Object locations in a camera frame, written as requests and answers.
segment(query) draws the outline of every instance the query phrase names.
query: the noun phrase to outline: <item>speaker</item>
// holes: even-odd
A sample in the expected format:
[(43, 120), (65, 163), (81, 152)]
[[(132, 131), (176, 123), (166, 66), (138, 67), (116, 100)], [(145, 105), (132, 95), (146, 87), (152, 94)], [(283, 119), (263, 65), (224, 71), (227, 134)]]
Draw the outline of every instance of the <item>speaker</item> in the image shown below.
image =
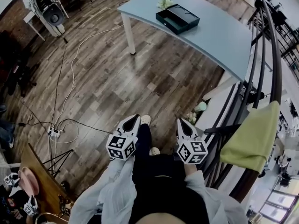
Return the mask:
[(54, 0), (36, 0), (36, 5), (52, 26), (58, 26), (64, 21), (64, 14)]
[(64, 14), (56, 4), (50, 5), (44, 11), (43, 17), (52, 26), (58, 26), (64, 21)]

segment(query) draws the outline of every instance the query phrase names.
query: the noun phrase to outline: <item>green cloth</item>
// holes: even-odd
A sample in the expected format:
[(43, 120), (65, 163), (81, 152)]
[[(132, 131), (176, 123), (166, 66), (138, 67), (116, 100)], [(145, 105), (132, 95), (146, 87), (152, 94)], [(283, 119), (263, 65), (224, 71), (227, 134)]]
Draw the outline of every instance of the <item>green cloth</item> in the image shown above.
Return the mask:
[(220, 161), (261, 172), (276, 137), (280, 107), (277, 101), (252, 109), (220, 153)]

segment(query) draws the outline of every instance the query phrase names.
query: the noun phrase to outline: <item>white table leg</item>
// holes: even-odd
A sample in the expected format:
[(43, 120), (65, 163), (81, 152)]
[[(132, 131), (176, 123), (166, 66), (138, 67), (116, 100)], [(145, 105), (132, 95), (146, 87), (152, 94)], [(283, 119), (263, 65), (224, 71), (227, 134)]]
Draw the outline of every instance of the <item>white table leg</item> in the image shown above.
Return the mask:
[(70, 18), (70, 17), (68, 16), (68, 14), (66, 13), (65, 9), (64, 9), (64, 6), (62, 6), (62, 4), (60, 4), (60, 6), (61, 6), (61, 9), (63, 10), (65, 16), (66, 16), (67, 18)]
[(233, 84), (237, 83), (238, 80), (235, 77), (230, 77), (214, 89), (212, 89), (209, 93), (205, 94), (204, 97), (202, 98), (203, 100), (207, 101), (210, 98), (214, 97), (215, 95), (219, 94), (220, 92), (226, 90)]
[(45, 39), (42, 37), (42, 35), (39, 34), (39, 32), (35, 29), (35, 27), (34, 27), (30, 22), (28, 22), (28, 24), (29, 24), (29, 26), (31, 26), (31, 28), (36, 32), (36, 34), (38, 34), (39, 37), (42, 38), (42, 39), (45, 41)]
[(242, 14), (242, 16), (241, 17), (239, 17), (239, 21), (241, 21), (242, 22), (242, 20), (243, 20), (243, 18), (244, 18), (244, 15), (246, 14), (246, 12), (248, 11), (248, 9), (249, 9), (249, 5), (247, 5), (247, 7), (246, 7), (246, 9), (245, 9), (245, 11), (244, 11), (244, 13)]
[(122, 16), (122, 22), (123, 22), (123, 26), (125, 28), (126, 36), (127, 36), (129, 51), (132, 55), (135, 55), (136, 51), (135, 51), (135, 45), (134, 45), (134, 40), (133, 40), (130, 18), (127, 15), (125, 15), (124, 13), (122, 13), (121, 16)]

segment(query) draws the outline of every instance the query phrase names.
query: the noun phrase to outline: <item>electrical cable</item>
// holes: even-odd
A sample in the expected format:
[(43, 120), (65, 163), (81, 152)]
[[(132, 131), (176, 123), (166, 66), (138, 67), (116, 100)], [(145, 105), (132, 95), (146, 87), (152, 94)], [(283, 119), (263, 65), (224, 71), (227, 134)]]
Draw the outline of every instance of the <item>electrical cable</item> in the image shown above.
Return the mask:
[(33, 111), (32, 111), (31, 109), (29, 109), (28, 106), (25, 105), (19, 98), (17, 98), (15, 95), (14, 95), (14, 97), (15, 97), (16, 99), (18, 99), (18, 100), (20, 101), (20, 103), (21, 103), (23, 106), (25, 106), (25, 107), (32, 113), (32, 115), (33, 115), (33, 116), (38, 120), (38, 122), (39, 122), (39, 123), (37, 123), (37, 124), (40, 124), (40, 125), (43, 127), (43, 129), (45, 130), (45, 132), (48, 134), (47, 129), (42, 125), (42, 123), (44, 123), (44, 122), (41, 122), (41, 121), (39, 120), (39, 118), (33, 113)]
[(59, 79), (60, 79), (60, 75), (61, 75), (61, 71), (62, 71), (62, 66), (64, 64), (64, 56), (65, 56), (66, 48), (67, 48), (67, 44), (66, 44), (65, 49), (64, 49), (64, 54), (62, 56), (60, 71), (59, 71), (59, 75), (58, 75), (58, 79), (57, 79), (56, 92), (55, 92), (55, 102), (54, 102), (54, 110), (53, 110), (53, 116), (52, 116), (51, 123), (53, 123), (53, 119), (54, 119), (54, 116), (55, 116), (55, 108), (56, 108), (56, 101), (57, 101), (57, 89), (58, 89)]
[(32, 113), (32, 115), (39, 121), (39, 123), (36, 123), (36, 124), (40, 124), (42, 127), (43, 127), (43, 129), (45, 130), (45, 132), (47, 133), (47, 137), (48, 137), (48, 141), (49, 141), (49, 147), (48, 147), (48, 149), (49, 149), (49, 158), (50, 158), (50, 165), (51, 166), (53, 166), (53, 162), (52, 162), (52, 149), (51, 149), (51, 141), (50, 141), (50, 137), (49, 137), (49, 134), (48, 134), (48, 132), (47, 132), (47, 130), (46, 130), (46, 128), (42, 125), (42, 122), (39, 120), (39, 118), (33, 113), (33, 111), (31, 110), (31, 109), (29, 109), (29, 107), (27, 106), (27, 105), (25, 105), (19, 98), (17, 98), (15, 95), (14, 95), (14, 97), (16, 98), (16, 99), (18, 99), (19, 101), (20, 101), (20, 103), (23, 105), (23, 106), (25, 106), (31, 113)]
[(123, 3), (129, 2), (129, 0), (121, 2), (118, 6), (120, 7)]
[(81, 125), (83, 125), (83, 126), (86, 126), (86, 127), (92, 128), (92, 129), (94, 129), (94, 130), (102, 131), (102, 132), (104, 132), (104, 133), (108, 133), (108, 134), (113, 134), (113, 133), (111, 133), (111, 132), (108, 132), (108, 131), (105, 131), (105, 130), (96, 129), (96, 128), (94, 128), (94, 127), (91, 127), (91, 126), (89, 126), (89, 125), (85, 125), (85, 124), (83, 124), (83, 123), (80, 123), (79, 121), (76, 121), (76, 120), (74, 120), (74, 119), (65, 119), (65, 120), (62, 120), (62, 121), (60, 121), (60, 122), (59, 122), (59, 124), (57, 125), (57, 129), (59, 128), (59, 126), (60, 126), (60, 125), (61, 125), (63, 122), (65, 122), (65, 121), (67, 121), (67, 120), (74, 121), (74, 122), (76, 122), (76, 123), (78, 123), (78, 124), (81, 124)]
[(73, 141), (75, 141), (75, 140), (77, 139), (77, 137), (79, 136), (79, 127), (78, 127), (78, 125), (76, 125), (75, 123), (67, 123), (67, 124), (64, 126), (64, 128), (65, 128), (67, 125), (69, 125), (69, 124), (74, 124), (74, 125), (77, 127), (77, 129), (78, 129), (78, 134), (77, 134), (77, 136), (75, 137), (75, 139), (73, 139), (72, 141), (69, 141), (69, 142), (57, 142), (55, 137), (54, 137), (54, 140), (51, 139), (51, 137), (50, 137), (50, 140), (55, 141), (55, 145), (56, 145), (56, 144), (68, 144), (68, 143), (72, 143)]
[(60, 112), (58, 118), (56, 119), (56, 122), (54, 123), (54, 126), (56, 125), (56, 123), (58, 122), (60, 116), (62, 115), (62, 113), (63, 113), (63, 111), (64, 111), (64, 105), (65, 105), (65, 102), (66, 102), (66, 100), (68, 99), (68, 97), (70, 96), (72, 90), (74, 89), (74, 85), (75, 85), (75, 74), (74, 74), (74, 70), (73, 70), (73, 63), (74, 63), (75, 59), (76, 59), (77, 56), (78, 56), (79, 49), (80, 49), (81, 45), (82, 45), (84, 42), (86, 42), (89, 38), (92, 38), (92, 37), (94, 37), (94, 36), (96, 36), (96, 35), (100, 35), (100, 34), (102, 34), (102, 33), (104, 33), (104, 32), (115, 31), (115, 30), (121, 28), (122, 26), (123, 26), (123, 24), (122, 24), (121, 26), (115, 28), (115, 29), (110, 29), (110, 30), (106, 30), (106, 31), (102, 31), (102, 32), (100, 32), (100, 33), (94, 34), (94, 35), (92, 35), (92, 36), (86, 38), (84, 41), (82, 41), (82, 42), (80, 43), (80, 45), (79, 45), (79, 47), (78, 47), (78, 50), (77, 50), (77, 53), (76, 53), (76, 56), (74, 57), (73, 61), (71, 62), (71, 70), (72, 70), (72, 74), (73, 74), (73, 84), (72, 84), (72, 86), (71, 86), (71, 90), (70, 90), (69, 94), (67, 95), (67, 97), (66, 97), (65, 100), (64, 100), (64, 104), (63, 104), (63, 106), (62, 106), (62, 110), (61, 110), (61, 112)]

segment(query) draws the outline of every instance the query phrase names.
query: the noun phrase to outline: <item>white shoe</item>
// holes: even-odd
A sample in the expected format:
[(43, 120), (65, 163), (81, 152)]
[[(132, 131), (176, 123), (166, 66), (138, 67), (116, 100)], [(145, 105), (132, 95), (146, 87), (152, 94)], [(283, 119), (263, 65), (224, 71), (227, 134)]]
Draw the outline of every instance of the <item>white shoe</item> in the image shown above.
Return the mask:
[(140, 125), (147, 124), (148, 126), (150, 126), (150, 122), (151, 122), (150, 116), (149, 115), (143, 115), (141, 117), (141, 124)]
[(150, 156), (155, 156), (159, 154), (160, 154), (160, 150), (157, 147), (152, 147), (149, 151)]
[(14, 147), (14, 139), (13, 139), (13, 141), (12, 141), (11, 143), (9, 143), (9, 147), (10, 147), (10, 148), (13, 148), (13, 147)]

